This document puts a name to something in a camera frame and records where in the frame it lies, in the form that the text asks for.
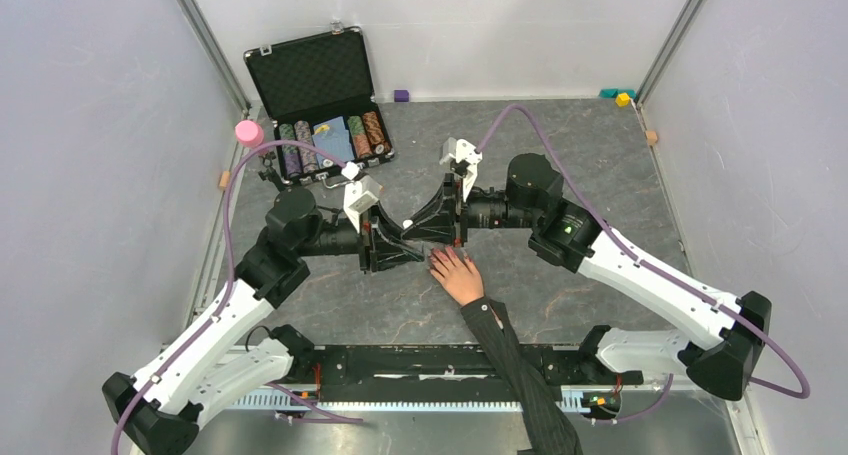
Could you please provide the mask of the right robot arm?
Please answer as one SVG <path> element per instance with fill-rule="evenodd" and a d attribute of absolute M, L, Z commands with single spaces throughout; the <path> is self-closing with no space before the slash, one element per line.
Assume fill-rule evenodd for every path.
<path fill-rule="evenodd" d="M 594 327 L 577 357 L 585 380 L 602 383 L 630 371 L 684 375 L 721 399 L 742 398 L 769 330 L 767 297 L 710 287 L 616 229 L 604 231 L 588 210 L 564 198 L 563 176 L 540 154 L 515 156 L 502 190 L 474 187 L 470 168 L 451 168 L 425 207 L 403 222 L 403 238 L 460 246 L 471 229 L 528 228 L 528 246 L 539 258 L 623 293 L 673 326 Z"/>

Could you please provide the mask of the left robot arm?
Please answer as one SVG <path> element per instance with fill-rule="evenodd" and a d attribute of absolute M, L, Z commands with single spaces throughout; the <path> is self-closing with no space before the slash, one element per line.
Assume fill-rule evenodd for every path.
<path fill-rule="evenodd" d="M 145 454 L 183 454 L 222 411 L 269 382 L 306 380 L 313 354 L 282 327 L 258 346 L 223 363 L 231 347 L 278 309 L 310 275 L 309 256 L 357 255 L 366 271 L 420 262 L 385 219 L 378 192 L 347 186 L 344 219 L 324 218 L 311 191 L 280 192 L 255 245 L 228 264 L 225 285 L 211 304 L 152 361 L 128 375 L 116 372 L 102 392 L 116 423 L 110 451 L 128 437 Z"/>

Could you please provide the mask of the mannequin hand with red nails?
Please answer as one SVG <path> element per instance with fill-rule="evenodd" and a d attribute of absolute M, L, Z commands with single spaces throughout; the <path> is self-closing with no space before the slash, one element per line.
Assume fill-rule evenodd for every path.
<path fill-rule="evenodd" d="M 434 248 L 429 263 L 430 274 L 459 306 L 484 297 L 482 276 L 469 257 L 461 258 L 451 247 Z"/>

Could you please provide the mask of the black pinstripe sleeve forearm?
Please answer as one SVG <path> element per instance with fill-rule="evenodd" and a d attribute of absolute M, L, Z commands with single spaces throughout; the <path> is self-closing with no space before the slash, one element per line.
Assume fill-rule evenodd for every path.
<path fill-rule="evenodd" d="M 482 297 L 464 305 L 460 313 L 497 375 L 509 385 L 521 404 L 530 442 L 527 454 L 581 454 L 574 425 L 557 406 L 541 373 L 522 353 L 506 306 Z"/>

